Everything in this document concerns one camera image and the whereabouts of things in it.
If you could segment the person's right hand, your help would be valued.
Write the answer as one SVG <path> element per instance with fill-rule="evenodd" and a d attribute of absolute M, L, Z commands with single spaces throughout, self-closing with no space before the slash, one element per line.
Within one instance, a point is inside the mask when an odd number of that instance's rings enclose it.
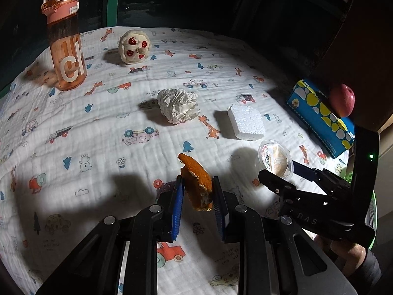
<path fill-rule="evenodd" d="M 319 235 L 314 237 L 314 242 L 337 265 L 345 277 L 354 273 L 366 257 L 366 248 L 357 243 L 329 240 Z"/>

